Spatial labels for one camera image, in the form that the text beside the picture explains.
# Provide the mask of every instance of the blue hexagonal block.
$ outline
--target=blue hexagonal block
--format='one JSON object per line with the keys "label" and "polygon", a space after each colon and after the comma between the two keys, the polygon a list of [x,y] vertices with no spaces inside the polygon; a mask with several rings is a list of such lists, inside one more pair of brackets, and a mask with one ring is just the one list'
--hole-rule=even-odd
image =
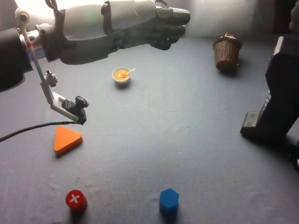
{"label": "blue hexagonal block", "polygon": [[160,211],[166,217],[174,216],[178,211],[179,194],[174,189],[166,189],[160,194]]}

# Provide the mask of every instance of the robotic arm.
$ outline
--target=robotic arm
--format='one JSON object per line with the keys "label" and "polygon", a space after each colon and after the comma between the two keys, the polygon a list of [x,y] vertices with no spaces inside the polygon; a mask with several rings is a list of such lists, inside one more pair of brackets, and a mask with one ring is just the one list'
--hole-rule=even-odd
{"label": "robotic arm", "polygon": [[[156,2],[162,2],[166,8],[156,6]],[[54,11],[54,25],[38,24],[36,30],[27,32],[30,14],[17,9],[19,28],[0,32],[0,91],[18,84],[23,73],[32,70],[33,61],[51,108],[82,125],[86,121],[87,101],[78,96],[73,103],[52,92],[56,76],[49,70],[44,74],[38,59],[60,59],[76,65],[142,44],[168,50],[185,33],[184,25],[190,20],[188,11],[169,8],[163,0],[110,0],[60,11],[55,0],[46,0],[46,4]]]}

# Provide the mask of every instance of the bowl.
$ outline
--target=bowl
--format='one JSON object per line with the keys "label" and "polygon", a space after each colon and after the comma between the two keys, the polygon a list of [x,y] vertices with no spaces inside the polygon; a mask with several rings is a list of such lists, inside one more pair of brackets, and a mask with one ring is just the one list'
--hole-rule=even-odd
{"label": "bowl", "polygon": [[119,68],[116,68],[114,69],[114,71],[112,72],[112,78],[114,79],[114,81],[117,83],[117,84],[126,84],[127,82],[129,82],[130,78],[131,78],[131,75],[132,73],[130,73],[125,79],[125,80],[117,80],[114,78],[114,73],[119,70],[119,69],[123,69],[123,70],[126,70],[126,71],[130,71],[130,69],[126,68],[126,67],[119,67]]}

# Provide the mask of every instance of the red button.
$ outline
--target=red button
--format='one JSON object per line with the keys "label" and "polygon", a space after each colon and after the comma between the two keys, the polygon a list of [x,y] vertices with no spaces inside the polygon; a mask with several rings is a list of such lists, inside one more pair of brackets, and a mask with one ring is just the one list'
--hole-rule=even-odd
{"label": "red button", "polygon": [[87,207],[87,199],[79,190],[71,190],[67,194],[65,202],[75,212],[83,212]]}

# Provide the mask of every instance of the table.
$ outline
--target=table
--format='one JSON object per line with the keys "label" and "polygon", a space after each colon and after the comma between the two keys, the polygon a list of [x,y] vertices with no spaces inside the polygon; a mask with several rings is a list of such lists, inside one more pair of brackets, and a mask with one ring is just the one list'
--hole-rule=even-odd
{"label": "table", "polygon": [[[299,175],[288,160],[239,134],[247,111],[268,94],[265,72],[278,37],[244,39],[236,76],[214,65],[213,38],[181,39],[168,51],[120,50],[78,66],[47,63],[54,91],[90,103],[87,122],[68,128],[83,143],[57,158],[55,126],[0,143],[1,224],[163,224],[159,194],[180,194],[177,224],[296,223]],[[136,68],[118,88],[116,67]],[[0,136],[52,121],[33,71],[0,94]],[[299,126],[288,136],[294,141]],[[74,217],[65,204],[81,190],[88,208]]]}

